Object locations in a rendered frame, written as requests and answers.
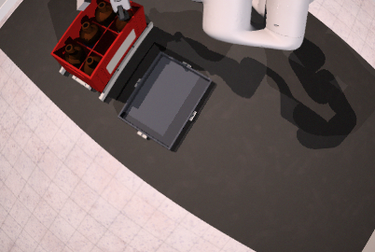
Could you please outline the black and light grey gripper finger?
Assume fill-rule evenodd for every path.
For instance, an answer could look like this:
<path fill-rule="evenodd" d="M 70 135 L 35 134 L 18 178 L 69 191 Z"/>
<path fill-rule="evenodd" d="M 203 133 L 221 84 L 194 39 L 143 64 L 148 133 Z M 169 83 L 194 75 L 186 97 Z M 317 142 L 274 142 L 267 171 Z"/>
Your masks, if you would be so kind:
<path fill-rule="evenodd" d="M 125 11 L 123 11 L 123 9 L 124 8 L 122 5 L 118 6 L 118 19 L 120 21 L 125 21 L 130 17 L 128 11 L 126 9 L 124 9 Z"/>

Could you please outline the brown bottle with blue band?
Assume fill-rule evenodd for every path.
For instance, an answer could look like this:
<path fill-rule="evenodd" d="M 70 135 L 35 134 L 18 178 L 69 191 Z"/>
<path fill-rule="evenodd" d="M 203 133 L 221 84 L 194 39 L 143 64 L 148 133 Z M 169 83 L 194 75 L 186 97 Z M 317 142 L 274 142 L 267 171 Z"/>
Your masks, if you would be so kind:
<path fill-rule="evenodd" d="M 97 24 L 87 21 L 82 24 L 82 29 L 80 38 L 86 47 L 92 49 L 103 33 Z"/>

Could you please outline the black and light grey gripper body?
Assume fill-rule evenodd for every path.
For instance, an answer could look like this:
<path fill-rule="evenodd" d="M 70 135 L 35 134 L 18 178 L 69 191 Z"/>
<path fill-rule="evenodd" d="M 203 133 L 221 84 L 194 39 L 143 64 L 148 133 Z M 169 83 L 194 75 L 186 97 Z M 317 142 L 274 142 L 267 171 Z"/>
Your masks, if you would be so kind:
<path fill-rule="evenodd" d="M 114 10 L 114 12 L 118 12 L 118 6 L 122 5 L 124 9 L 130 9 L 131 8 L 131 4 L 130 4 L 130 0 L 128 2 L 128 0 L 110 0 L 110 3 L 111 3 L 111 6 Z"/>

